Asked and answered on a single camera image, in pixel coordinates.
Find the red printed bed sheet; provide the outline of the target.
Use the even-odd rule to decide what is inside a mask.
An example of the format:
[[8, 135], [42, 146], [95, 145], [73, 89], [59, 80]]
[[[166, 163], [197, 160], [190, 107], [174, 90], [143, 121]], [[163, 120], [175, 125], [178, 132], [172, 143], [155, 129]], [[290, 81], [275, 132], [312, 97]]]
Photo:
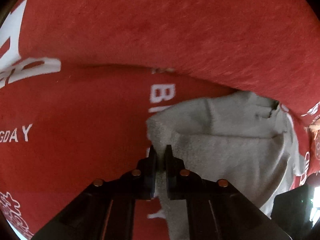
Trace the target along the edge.
[[196, 79], [172, 69], [64, 68], [1, 89], [1, 210], [26, 239], [96, 177], [145, 154], [146, 119], [161, 107], [250, 88], [299, 112], [319, 100], [319, 71], [239, 70]]

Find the red printed pillow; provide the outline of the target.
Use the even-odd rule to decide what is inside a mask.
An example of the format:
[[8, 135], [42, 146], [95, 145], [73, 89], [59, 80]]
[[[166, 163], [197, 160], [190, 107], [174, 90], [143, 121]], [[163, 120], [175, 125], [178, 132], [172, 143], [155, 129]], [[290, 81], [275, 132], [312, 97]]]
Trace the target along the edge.
[[172, 69], [319, 117], [319, 19], [306, 0], [3, 0], [1, 85], [63, 65]]

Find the grey fleece small garment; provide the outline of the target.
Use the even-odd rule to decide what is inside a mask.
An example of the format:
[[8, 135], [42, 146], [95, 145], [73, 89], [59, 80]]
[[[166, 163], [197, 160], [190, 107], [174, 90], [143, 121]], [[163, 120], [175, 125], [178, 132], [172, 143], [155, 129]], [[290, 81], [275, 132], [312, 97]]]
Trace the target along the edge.
[[266, 215], [305, 170], [291, 117], [252, 92], [178, 103], [146, 123], [159, 159], [171, 145], [187, 169], [228, 180]]

